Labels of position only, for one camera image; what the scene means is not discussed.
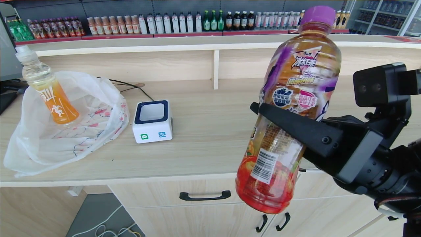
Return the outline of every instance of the plastic bag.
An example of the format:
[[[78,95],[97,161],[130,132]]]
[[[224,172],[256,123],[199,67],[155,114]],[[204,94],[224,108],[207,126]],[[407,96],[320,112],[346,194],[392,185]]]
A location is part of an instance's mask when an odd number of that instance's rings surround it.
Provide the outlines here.
[[[67,71],[56,77],[82,120],[62,130],[38,92],[29,87],[4,158],[4,166],[18,172],[15,177],[78,161],[117,138],[129,123],[126,100],[110,80]]]

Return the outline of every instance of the orange drink bottle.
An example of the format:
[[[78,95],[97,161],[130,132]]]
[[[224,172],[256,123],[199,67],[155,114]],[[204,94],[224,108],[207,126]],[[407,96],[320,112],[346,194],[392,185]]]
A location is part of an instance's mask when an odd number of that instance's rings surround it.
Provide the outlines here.
[[[334,20],[335,10],[328,6],[305,11],[300,35],[281,44],[269,63],[260,104],[316,121],[323,118],[341,68],[341,52],[327,37]],[[261,212],[282,212],[293,197],[304,150],[303,144],[259,115],[237,171],[238,196]]]
[[[78,122],[79,112],[70,103],[51,67],[40,62],[27,45],[16,47],[16,51],[16,57],[24,66],[23,78],[39,93],[54,122],[64,126]]]

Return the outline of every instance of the barcode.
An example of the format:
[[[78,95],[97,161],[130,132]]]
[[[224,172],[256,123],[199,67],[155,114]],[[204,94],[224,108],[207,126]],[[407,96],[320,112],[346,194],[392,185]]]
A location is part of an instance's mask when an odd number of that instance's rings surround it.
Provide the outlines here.
[[[277,154],[268,152],[261,148],[256,164],[251,172],[251,176],[260,182],[269,184],[270,179],[272,178],[273,170],[275,169],[277,157]]]

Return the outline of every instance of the purple bottle cap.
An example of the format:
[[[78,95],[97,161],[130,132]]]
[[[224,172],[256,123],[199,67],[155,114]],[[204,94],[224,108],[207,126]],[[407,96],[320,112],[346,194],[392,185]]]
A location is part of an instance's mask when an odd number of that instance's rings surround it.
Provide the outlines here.
[[[314,6],[306,10],[301,25],[308,22],[322,22],[330,26],[335,21],[335,9],[328,6]]]

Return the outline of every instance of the white bottle cap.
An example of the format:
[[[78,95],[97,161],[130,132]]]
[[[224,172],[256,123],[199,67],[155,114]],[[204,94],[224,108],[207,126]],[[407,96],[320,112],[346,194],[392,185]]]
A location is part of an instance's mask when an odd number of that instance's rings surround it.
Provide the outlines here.
[[[16,58],[19,62],[30,62],[38,60],[38,55],[35,51],[31,50],[28,45],[18,46],[16,49]]]

